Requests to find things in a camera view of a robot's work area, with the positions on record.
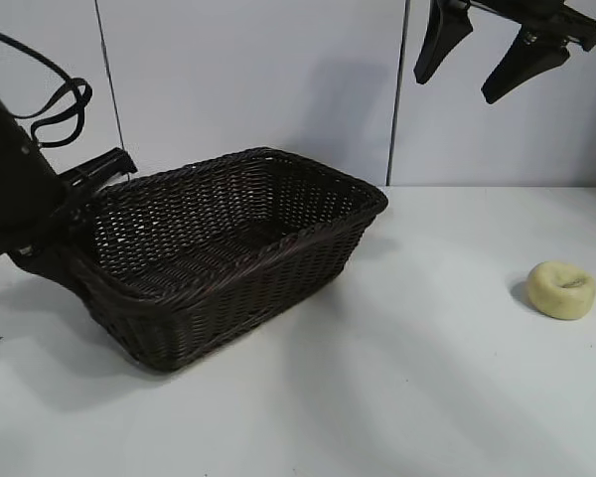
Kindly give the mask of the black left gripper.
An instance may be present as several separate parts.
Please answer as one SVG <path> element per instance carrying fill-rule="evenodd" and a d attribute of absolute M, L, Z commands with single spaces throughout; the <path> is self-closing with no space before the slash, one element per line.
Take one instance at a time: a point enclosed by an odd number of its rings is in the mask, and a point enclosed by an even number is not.
<path fill-rule="evenodd" d="M 131 172 L 129 154 L 113 148 L 57 174 L 0 100 L 0 255 L 60 234 L 78 220 L 80 210 L 105 183 Z M 21 270 L 88 301 L 89 291 L 72 270 L 79 258 L 86 258 L 79 247 L 61 243 L 29 254 L 14 252 L 14 264 Z"/>

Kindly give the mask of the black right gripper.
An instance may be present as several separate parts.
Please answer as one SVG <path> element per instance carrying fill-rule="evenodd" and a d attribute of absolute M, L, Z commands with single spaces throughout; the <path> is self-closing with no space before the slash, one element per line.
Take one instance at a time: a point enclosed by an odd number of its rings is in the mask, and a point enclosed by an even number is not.
<path fill-rule="evenodd" d="M 567 41 L 585 52 L 596 46 L 596 20 L 563 0 L 431 0 L 426 33 L 413 69 L 418 83 L 427 83 L 451 51 L 473 32 L 468 16 L 471 7 L 529 30 L 517 34 L 484 82 L 481 91 L 487 103 L 495 103 L 524 82 L 562 66 L 568 60 Z"/>

